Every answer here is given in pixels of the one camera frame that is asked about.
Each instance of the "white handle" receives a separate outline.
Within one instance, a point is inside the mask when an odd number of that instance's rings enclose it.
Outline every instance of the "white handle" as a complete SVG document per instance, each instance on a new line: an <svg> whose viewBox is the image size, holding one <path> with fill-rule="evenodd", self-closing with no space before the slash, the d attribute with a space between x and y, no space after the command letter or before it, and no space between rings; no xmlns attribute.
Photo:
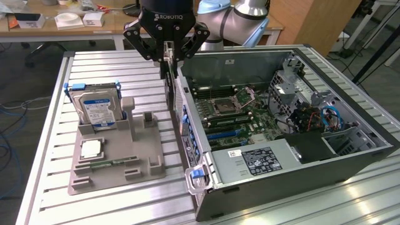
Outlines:
<svg viewBox="0 0 400 225"><path fill-rule="evenodd" d="M185 170L185 173L184 173L185 174L185 179L187 179L188 191L189 191L191 195L196 195L196 194L201 193L204 191L204 189L208 188L208 185L204 186L204 187L197 187L197 188L193 186L193 182L192 182L193 180L192 180L191 172L197 170L197 169L203 169L203 164L200 164L200 165L197 165L192 168L188 168Z"/></svg>

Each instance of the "wooden desk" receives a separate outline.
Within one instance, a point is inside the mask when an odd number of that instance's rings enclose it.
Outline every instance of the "wooden desk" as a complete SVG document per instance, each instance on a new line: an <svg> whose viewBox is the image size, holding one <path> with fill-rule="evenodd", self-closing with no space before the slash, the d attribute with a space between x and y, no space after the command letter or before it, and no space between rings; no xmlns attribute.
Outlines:
<svg viewBox="0 0 400 225"><path fill-rule="evenodd" d="M95 0L96 4L104 5L109 8L123 8L132 0ZM124 50L124 24L135 21L137 18L125 15L120 10L104 15L103 27L83 27L71 30L57 30L53 17L60 10L67 9L67 6L55 5L45 6L40 0L29 0L28 7L31 12L43 13L48 17L44 27L41 29L21 29L20 27L8 28L8 20L13 19L9 15L0 20L0 43L1 42L45 42L45 41L73 41L73 40L99 40L112 39L116 50ZM265 29L265 35L269 35L267 45L276 44L280 31L284 29L283 25L273 17L269 16L269 24ZM141 31L143 37L149 38L144 29Z"/></svg>
<svg viewBox="0 0 400 225"><path fill-rule="evenodd" d="M117 0L95 0L100 5L112 7ZM9 15L0 20L0 43L1 42L45 42L45 41L75 41L75 40L101 40L112 39L117 50L124 50L124 37L116 34L115 14L104 15L103 27L83 27L71 30L59 30L53 17L59 10L67 9L67 6L45 6L40 0L28 1L29 11L41 13L48 17L41 29L21 29L20 27L8 28L8 20L13 19Z"/></svg>

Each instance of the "gray carpet floor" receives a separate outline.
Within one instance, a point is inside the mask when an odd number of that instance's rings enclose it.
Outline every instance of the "gray carpet floor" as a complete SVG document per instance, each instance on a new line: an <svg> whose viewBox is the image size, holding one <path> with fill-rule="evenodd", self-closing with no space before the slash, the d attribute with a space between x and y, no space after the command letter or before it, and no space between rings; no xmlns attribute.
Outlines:
<svg viewBox="0 0 400 225"><path fill-rule="evenodd" d="M359 25L361 18L355 18L349 21L345 27L347 33L352 33ZM360 49L365 33L376 26L375 22L369 22L359 40L353 44L356 49ZM361 57L356 57L351 71L357 73L372 54L377 50L380 44L391 35L392 31L384 29L376 40L373 41L369 49L361 52ZM63 45L71 51L105 51L113 50L113 42L108 40L96 41L97 45L91 47L87 41L64 42ZM45 97L52 94L55 86L63 52L56 47L51 47L45 52L35 58L36 67L24 67L24 57L32 49L39 46L39 43L31 43L31 49L23 49L19 43L12 44L11 48L0 53L0 103L16 100L29 100L37 97ZM400 47L400 39L392 44L381 59L376 62L375 68L385 58ZM333 53L329 56L335 59L339 58ZM345 64L351 62L353 57L340 59ZM393 63L392 67L381 66L372 76L363 83L365 90L371 97L384 107L384 109L400 119L400 64L399 60ZM331 63L343 70L345 65L339 60L329 60ZM31 107L40 107L48 104L48 100L32 103ZM23 113L21 109L12 110L13 113ZM35 151L40 139L43 123L47 115L47 109L29 110L27 113L27 124L24 128L12 136L9 136L9 143L20 156L20 165L23 171L21 185L16 191L3 200L0 200L0 224L15 224L21 197L25 189L27 180L29 177L31 166L35 158ZM17 119L15 116L0 113L0 129L3 130ZM0 158L0 168L5 163L5 159ZM15 160L12 160L8 167L0 172L0 196L5 193L19 182L19 171Z"/></svg>

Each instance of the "white object on desk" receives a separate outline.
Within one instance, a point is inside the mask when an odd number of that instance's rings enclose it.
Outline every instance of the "white object on desk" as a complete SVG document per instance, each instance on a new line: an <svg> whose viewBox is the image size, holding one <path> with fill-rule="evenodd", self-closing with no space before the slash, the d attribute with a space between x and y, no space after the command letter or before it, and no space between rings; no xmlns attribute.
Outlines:
<svg viewBox="0 0 400 225"><path fill-rule="evenodd" d="M87 13L83 17L83 24L87 27L103 27L104 24L104 13Z"/></svg>
<svg viewBox="0 0 400 225"><path fill-rule="evenodd" d="M349 39L349 35L344 32L340 33L340 36L332 46L331 52L339 52L343 48L343 43L345 43Z"/></svg>
<svg viewBox="0 0 400 225"><path fill-rule="evenodd" d="M61 13L55 17L59 30L84 27L80 17L73 13Z"/></svg>
<svg viewBox="0 0 400 225"><path fill-rule="evenodd" d="M40 14L40 17L37 20L17 20L19 22L19 26L21 28L41 28L43 25L44 25L44 22L45 22L45 18L44 18L44 15Z"/></svg>
<svg viewBox="0 0 400 225"><path fill-rule="evenodd" d="M72 0L59 0L60 5L68 5L72 3Z"/></svg>

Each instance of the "sticker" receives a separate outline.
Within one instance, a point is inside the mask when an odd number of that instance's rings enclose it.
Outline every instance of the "sticker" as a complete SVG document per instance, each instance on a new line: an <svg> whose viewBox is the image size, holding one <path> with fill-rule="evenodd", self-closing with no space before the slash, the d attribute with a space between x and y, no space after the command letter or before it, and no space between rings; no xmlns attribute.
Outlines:
<svg viewBox="0 0 400 225"><path fill-rule="evenodd" d="M240 122L240 121L244 121L244 120L248 120L249 119L249 117L248 116L245 116L245 117L239 117L239 118L236 118L236 122Z"/></svg>
<svg viewBox="0 0 400 225"><path fill-rule="evenodd" d="M225 60L225 65L235 64L235 60Z"/></svg>
<svg viewBox="0 0 400 225"><path fill-rule="evenodd" d="M87 116L91 124L96 127L107 127L115 123L115 117L112 110L108 109L111 106L109 99L88 100L83 102Z"/></svg>
<svg viewBox="0 0 400 225"><path fill-rule="evenodd" d="M233 123L233 122L235 122L233 120L228 120L228 121L224 121L224 122L217 122L217 125L227 124L227 123Z"/></svg>
<svg viewBox="0 0 400 225"><path fill-rule="evenodd" d="M229 157L236 157L236 156L241 156L241 150L233 150L233 151L228 151L228 155Z"/></svg>
<svg viewBox="0 0 400 225"><path fill-rule="evenodd" d="M253 176L281 170L280 162L269 147L241 153Z"/></svg>

